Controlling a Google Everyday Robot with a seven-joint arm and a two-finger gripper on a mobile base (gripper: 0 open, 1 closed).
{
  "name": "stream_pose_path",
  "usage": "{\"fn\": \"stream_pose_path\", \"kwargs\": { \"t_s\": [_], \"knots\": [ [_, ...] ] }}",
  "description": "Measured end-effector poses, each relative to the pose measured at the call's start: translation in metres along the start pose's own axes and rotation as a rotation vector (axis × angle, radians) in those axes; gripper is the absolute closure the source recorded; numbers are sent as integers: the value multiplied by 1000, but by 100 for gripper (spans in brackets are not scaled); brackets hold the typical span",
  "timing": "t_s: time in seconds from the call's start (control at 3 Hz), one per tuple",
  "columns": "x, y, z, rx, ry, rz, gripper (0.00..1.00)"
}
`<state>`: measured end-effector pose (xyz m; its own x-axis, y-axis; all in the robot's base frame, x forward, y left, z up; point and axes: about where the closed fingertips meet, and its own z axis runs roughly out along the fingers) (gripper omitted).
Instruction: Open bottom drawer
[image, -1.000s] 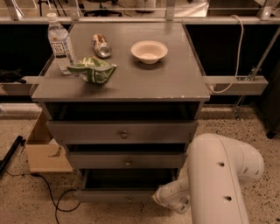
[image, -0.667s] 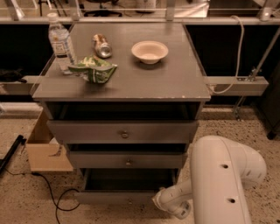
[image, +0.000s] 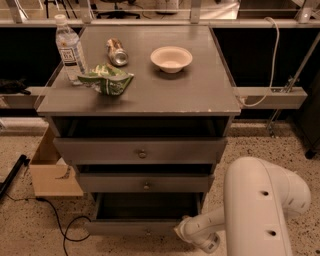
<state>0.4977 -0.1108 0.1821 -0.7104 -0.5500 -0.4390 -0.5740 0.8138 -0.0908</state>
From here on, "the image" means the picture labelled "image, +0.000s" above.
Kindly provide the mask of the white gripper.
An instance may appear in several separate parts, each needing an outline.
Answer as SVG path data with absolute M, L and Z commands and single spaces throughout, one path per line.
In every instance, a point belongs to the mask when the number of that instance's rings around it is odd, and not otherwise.
M 192 243 L 192 236 L 194 234 L 194 225 L 192 223 L 193 218 L 189 215 L 183 215 L 182 221 L 174 228 L 177 236 L 184 242 Z

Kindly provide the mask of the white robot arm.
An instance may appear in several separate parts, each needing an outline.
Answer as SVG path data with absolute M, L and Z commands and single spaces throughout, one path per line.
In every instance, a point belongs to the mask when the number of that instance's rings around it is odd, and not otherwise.
M 311 192 L 296 173 L 255 157 L 241 157 L 224 178 L 224 206 L 175 227 L 185 242 L 210 254 L 226 232 L 228 256 L 293 256 L 286 220 L 305 213 Z

